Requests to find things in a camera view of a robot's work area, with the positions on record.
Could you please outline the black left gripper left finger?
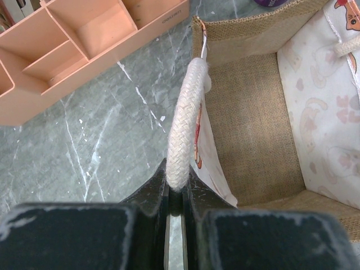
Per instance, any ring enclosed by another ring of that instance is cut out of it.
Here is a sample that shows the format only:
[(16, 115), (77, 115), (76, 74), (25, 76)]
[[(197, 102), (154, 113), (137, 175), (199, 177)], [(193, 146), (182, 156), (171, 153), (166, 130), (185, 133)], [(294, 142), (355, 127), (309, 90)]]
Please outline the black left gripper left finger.
[(1, 221), (2, 269), (167, 269), (165, 162), (121, 202), (26, 203)]

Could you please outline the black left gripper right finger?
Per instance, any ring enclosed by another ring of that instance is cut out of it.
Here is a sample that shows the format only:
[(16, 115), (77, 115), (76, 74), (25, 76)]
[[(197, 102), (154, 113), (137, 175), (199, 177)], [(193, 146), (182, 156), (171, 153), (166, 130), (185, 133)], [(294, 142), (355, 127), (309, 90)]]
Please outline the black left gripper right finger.
[(313, 211), (237, 209), (191, 170), (183, 195), (185, 269), (358, 269), (344, 226)]

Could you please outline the patterned canvas tote bag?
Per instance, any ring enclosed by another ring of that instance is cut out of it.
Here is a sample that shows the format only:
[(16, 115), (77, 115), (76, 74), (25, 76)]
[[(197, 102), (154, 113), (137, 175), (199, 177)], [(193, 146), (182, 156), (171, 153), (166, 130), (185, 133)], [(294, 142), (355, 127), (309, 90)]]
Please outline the patterned canvas tote bag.
[(359, 3), (287, 1), (192, 22), (166, 180), (190, 162), (239, 208), (328, 212), (359, 241)]

